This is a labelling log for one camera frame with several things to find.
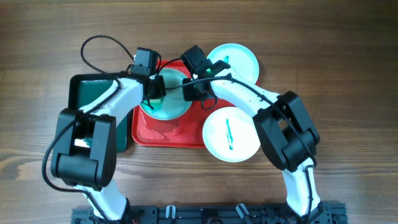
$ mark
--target wood grain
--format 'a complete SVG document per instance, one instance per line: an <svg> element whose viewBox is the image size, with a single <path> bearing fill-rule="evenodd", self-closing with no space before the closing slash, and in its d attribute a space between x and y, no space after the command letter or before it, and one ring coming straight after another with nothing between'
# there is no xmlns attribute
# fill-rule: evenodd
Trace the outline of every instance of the wood grain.
<svg viewBox="0 0 398 224"><path fill-rule="evenodd" d="M111 35L131 51L175 58L235 42L261 65L260 84L297 92L321 143L323 200L346 203L350 223L398 220L398 5L393 1L47 1L0 4L0 223L69 223L81 195L56 192L40 173L69 79L91 73L80 46ZM119 71L127 55L88 44L95 65ZM239 164L202 149L132 145L116 182L134 205L283 202L280 171L261 150Z"/></svg>

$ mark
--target wooden table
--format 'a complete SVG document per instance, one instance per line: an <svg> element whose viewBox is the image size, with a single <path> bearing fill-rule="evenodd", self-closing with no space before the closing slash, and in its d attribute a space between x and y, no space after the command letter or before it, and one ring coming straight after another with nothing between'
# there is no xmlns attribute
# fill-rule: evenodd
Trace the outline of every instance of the wooden table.
<svg viewBox="0 0 398 224"><path fill-rule="evenodd" d="M350 223L398 220L396 3L21 2L0 5L0 223L69 223L72 208L88 206L80 194L47 187L40 167L67 106L69 79L93 72L80 46L97 34L131 52L155 49L164 59L195 44L206 54L223 43L245 45L261 65L260 85L298 93L318 128L315 181L322 200L346 203ZM107 71L129 63L110 40L93 41L86 56ZM114 178L133 205L286 197L280 171L261 150L230 164L205 149L135 144L119 155Z"/></svg>

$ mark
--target light blue plate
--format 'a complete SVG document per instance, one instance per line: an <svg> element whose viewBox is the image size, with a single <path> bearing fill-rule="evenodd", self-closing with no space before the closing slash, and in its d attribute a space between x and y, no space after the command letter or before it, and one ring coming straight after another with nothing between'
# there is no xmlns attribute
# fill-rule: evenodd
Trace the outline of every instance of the light blue plate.
<svg viewBox="0 0 398 224"><path fill-rule="evenodd" d="M259 62L247 47L240 44L223 44L216 47L207 56L211 62L227 62L241 77L256 84L259 78Z"/></svg>
<svg viewBox="0 0 398 224"><path fill-rule="evenodd" d="M182 72L172 68L163 68L159 75L163 76L166 88L181 85L182 80L187 77ZM182 88L178 88L175 90L167 90L166 96L163 98L162 102L151 101L151 105L154 107L153 110L143 103L141 103L140 106L148 116L154 119L167 121L183 115L191 104L192 102L184 100Z"/></svg>

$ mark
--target white plate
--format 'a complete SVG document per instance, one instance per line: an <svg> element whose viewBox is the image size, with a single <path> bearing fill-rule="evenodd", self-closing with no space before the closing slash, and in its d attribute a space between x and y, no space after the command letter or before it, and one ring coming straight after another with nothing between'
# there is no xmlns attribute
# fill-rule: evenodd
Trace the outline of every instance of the white plate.
<svg viewBox="0 0 398 224"><path fill-rule="evenodd" d="M181 85L182 80L187 77L182 72L172 68L163 68L159 75L163 76L165 87ZM148 116L167 121L183 115L191 104L192 102L184 100L182 88L178 88L175 90L166 90L166 96L161 103L151 103L154 107L153 110L142 103L140 107Z"/></svg>
<svg viewBox="0 0 398 224"><path fill-rule="evenodd" d="M259 78L259 62L247 47L240 44L223 44L216 47L207 56L211 62L224 60L228 56L228 63L240 76L256 84Z"/></svg>
<svg viewBox="0 0 398 224"><path fill-rule="evenodd" d="M206 119L202 135L210 153L226 162L245 161L260 148L252 118L236 107L214 111Z"/></svg>

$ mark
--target red tray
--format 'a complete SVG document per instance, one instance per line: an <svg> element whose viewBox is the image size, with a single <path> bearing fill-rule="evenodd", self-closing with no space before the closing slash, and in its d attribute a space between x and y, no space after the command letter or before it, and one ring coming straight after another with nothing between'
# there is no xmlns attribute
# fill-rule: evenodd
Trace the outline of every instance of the red tray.
<svg viewBox="0 0 398 224"><path fill-rule="evenodd" d="M189 71L181 61L173 62L166 68L174 68L190 77ZM214 100L206 100L205 108L213 104ZM132 116L131 135L135 142L144 146L205 147L201 133L207 117L226 106L234 105L225 100L218 100L214 108L203 110L201 103L194 101L187 112L168 121L151 118L141 110L140 106L137 106Z"/></svg>

